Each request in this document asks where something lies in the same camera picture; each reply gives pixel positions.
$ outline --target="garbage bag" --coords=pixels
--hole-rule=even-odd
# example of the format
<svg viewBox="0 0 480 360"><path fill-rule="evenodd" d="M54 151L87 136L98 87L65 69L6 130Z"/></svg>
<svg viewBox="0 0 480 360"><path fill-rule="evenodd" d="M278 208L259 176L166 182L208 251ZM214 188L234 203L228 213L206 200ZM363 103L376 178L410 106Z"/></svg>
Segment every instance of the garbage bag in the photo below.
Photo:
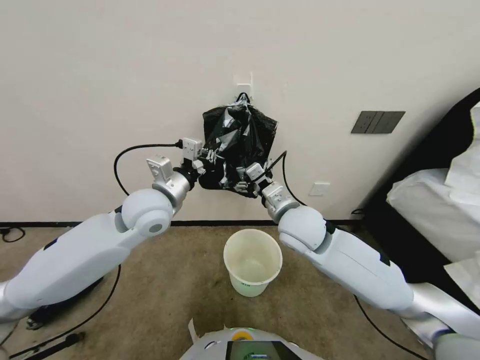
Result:
<svg viewBox="0 0 480 360"><path fill-rule="evenodd" d="M277 124L253 107L244 93L230 105L204 112L200 159L206 172L198 179L200 186L257 197L245 170L253 163L266 167Z"/></svg>

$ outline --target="brown carpet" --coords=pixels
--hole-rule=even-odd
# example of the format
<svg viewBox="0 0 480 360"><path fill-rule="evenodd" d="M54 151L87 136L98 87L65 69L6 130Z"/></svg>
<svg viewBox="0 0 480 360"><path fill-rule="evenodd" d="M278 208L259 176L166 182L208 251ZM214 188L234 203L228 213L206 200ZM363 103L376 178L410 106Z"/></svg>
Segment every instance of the brown carpet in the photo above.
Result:
<svg viewBox="0 0 480 360"><path fill-rule="evenodd" d="M85 340L49 359L177 360L192 344L187 328L191 318L200 336L224 325L257 328L327 360L414 359L372 328L348 291L283 245L283 268L265 292L254 298L237 294L223 263L223 246L240 229L173 227L147 240L122 265L108 305L83 327ZM259 229L278 239L275 227ZM65 231L27 228L19 242L0 243L0 280L14 276L34 251ZM29 331L21 321L6 349L15 353L87 318L107 297L115 276L116 270L49 326ZM364 307L391 338L427 355L395 315Z"/></svg>

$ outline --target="power cord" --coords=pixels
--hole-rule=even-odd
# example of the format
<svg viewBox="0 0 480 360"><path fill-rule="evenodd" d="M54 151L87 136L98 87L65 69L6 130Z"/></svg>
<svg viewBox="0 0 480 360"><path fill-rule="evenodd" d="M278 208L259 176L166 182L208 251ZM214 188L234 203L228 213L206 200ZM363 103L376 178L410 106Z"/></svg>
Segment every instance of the power cord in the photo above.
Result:
<svg viewBox="0 0 480 360"><path fill-rule="evenodd" d="M61 334L59 335L56 335L48 340L45 340L41 343L38 343L34 346L31 346L31 347L28 347L22 351L19 351L17 353L14 353L13 355L10 355L9 359L14 359L14 358L17 358L19 357L20 355L23 355L23 354L26 354L28 352L31 352L31 351L38 351L40 348L44 347L45 345L48 345L50 344L51 342L54 342L55 340L58 340L62 337L64 337L65 335L71 333L72 331L74 330L77 330L79 327L85 325L86 323L88 323L90 320L92 320L95 316L97 316L97 314L99 312L102 311L102 309L107 305L107 303L110 301L112 295L114 294L114 291L115 289L117 288L117 284L119 283L119 279L120 279L120 272L122 271L122 265L118 265L118 271L116 273L116 278L115 278L115 282L113 283L113 286L111 287L111 290L110 290L110 294L108 294L107 298L105 299L105 301L103 302L103 304L98 308L97 311L95 311L92 315L90 315L87 319L85 319L84 321L82 321L81 323L79 323L78 325L72 327L71 329L67 330L67 331L64 331L62 332Z"/></svg>
<svg viewBox="0 0 480 360"><path fill-rule="evenodd" d="M287 183L287 177L285 175L285 158L287 157L287 152L284 151L280 157L272 164L272 165L275 165L278 160L280 158L283 158L283 161L282 161L282 164L281 164L281 168L282 168L282 172L283 172L283 182L285 183L285 187L287 188L288 192L290 192L291 196L297 201L299 202L300 204L304 205L305 206L305 203L300 201L295 195L294 193L292 192L292 190L289 188L289 184ZM413 356L421 359L421 360L428 360L426 357L416 353L415 351L412 351L408 348L406 348L405 346L403 345L400 345L398 342L392 340L391 338L389 338L382 330L379 329L379 327L377 325L375 325L375 323L369 318L369 316L367 315L367 313L365 312L364 308L362 307L362 305L360 304L360 301L359 301L359 298L356 296L356 295L353 295L353 297L355 298L355 301L356 303L358 304L358 307L360 308L361 312L363 313L363 316L365 316L365 318L368 320L368 322L373 326L373 328L375 330L377 330L380 335L382 335L385 339L387 339L389 342L391 342L392 344L396 345L397 347L399 347L400 349L406 351L407 353L409 354L412 354Z"/></svg>
<svg viewBox="0 0 480 360"><path fill-rule="evenodd" d="M20 237L17 237L16 239L13 239L13 240L7 240L7 235L10 234L13 229L19 230L21 232ZM23 239L23 237L25 236L25 230L23 230L21 227L4 227L4 228L0 228L0 234L1 234L1 239L3 240L4 243L14 243L20 239Z"/></svg>
<svg viewBox="0 0 480 360"><path fill-rule="evenodd" d="M387 335L385 335L378 327L377 325L375 325L375 323L372 321L372 319L369 318L369 316L367 315L367 313L365 312L365 309L362 307L362 304L360 304L360 300L359 298L356 296L356 295L353 295L353 297L355 298L355 301L356 303L358 304L358 307L360 308L361 312L363 313L363 315L365 316L365 318L368 320L368 322L375 328L375 330L377 330L380 335L382 335L385 339L387 339L389 342L391 342L392 344L398 346L400 349L406 351L407 353L410 353L412 354L413 356L419 358L419 359L422 359L422 360L429 360L427 359L426 357L416 353L415 351L412 351L410 350L409 348L406 348L405 346L403 345L400 345L398 342L392 340L391 338L389 338Z"/></svg>
<svg viewBox="0 0 480 360"><path fill-rule="evenodd" d="M143 144L143 145L127 147L125 150L123 150L116 156L115 161L113 162L113 173L115 174L115 179L116 179L116 182L118 183L118 186L120 186L120 188L123 190L123 192L126 195L130 195L129 192L125 189L125 187L122 185L122 182L120 181L119 173L117 170L117 165L119 163L119 160L124 154L136 149L145 149L145 148L180 148L181 149L182 146L183 146L182 140L178 140L174 144Z"/></svg>

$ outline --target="white bucket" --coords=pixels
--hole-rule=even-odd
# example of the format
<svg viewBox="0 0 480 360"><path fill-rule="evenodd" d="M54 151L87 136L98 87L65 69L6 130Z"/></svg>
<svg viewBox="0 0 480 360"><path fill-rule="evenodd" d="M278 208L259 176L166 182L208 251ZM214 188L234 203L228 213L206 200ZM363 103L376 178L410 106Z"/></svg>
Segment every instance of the white bucket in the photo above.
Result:
<svg viewBox="0 0 480 360"><path fill-rule="evenodd" d="M283 258L273 237L260 230L243 229L226 241L223 261L233 288L251 298L263 293L277 277Z"/></svg>

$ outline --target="wall outlet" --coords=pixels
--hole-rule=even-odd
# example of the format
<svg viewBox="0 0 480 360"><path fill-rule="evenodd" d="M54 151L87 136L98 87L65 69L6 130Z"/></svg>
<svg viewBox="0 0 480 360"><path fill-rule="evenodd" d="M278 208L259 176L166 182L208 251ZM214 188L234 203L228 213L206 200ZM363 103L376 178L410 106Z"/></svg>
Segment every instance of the wall outlet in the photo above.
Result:
<svg viewBox="0 0 480 360"><path fill-rule="evenodd" d="M351 130L352 134L365 134L374 119L377 111L362 111Z"/></svg>
<svg viewBox="0 0 480 360"><path fill-rule="evenodd" d="M323 196L327 193L329 186L329 182L315 181L308 196Z"/></svg>

